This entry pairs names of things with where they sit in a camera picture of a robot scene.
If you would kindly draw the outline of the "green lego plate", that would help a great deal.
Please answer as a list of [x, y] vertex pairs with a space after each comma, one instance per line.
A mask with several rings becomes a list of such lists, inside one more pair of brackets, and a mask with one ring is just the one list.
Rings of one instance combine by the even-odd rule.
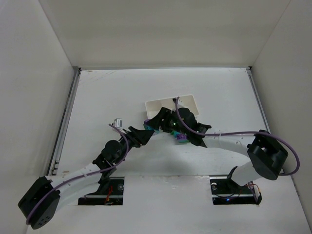
[[188, 137], [186, 134], [177, 132], [177, 131], [172, 131], [171, 135], [178, 141], [178, 143], [188, 143]]

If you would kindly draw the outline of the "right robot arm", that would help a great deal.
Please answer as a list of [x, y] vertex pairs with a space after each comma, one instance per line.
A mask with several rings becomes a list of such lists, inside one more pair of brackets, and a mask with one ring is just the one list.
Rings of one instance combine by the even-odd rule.
[[162, 107], [158, 114], [145, 124], [155, 130], [184, 134], [195, 146], [219, 148], [248, 157], [249, 162], [235, 166], [227, 176], [239, 186], [262, 177], [277, 180], [288, 157], [286, 149], [265, 130], [246, 136], [227, 136], [212, 129], [210, 125], [198, 122], [188, 108], [173, 111]]

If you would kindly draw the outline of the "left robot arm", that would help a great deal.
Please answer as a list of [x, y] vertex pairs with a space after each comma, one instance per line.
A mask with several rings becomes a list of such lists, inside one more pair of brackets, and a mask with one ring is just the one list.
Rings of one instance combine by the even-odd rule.
[[129, 127], [119, 134], [120, 140], [108, 141], [97, 158], [83, 168], [59, 178], [39, 177], [18, 202], [26, 224], [39, 229], [63, 206], [92, 193], [100, 184], [107, 185], [128, 152], [146, 145], [154, 131]]

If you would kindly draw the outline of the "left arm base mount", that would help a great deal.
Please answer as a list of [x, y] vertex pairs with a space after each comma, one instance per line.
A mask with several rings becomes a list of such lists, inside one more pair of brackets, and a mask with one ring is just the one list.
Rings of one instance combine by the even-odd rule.
[[111, 177], [108, 185], [100, 185], [96, 192], [78, 199], [79, 206], [123, 205], [125, 177]]

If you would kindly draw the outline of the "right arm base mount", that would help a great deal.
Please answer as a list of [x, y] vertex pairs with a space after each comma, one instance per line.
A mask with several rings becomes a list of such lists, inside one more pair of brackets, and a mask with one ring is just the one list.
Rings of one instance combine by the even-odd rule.
[[210, 187], [214, 205], [259, 205], [262, 194], [253, 181], [239, 186], [225, 177], [211, 177]]

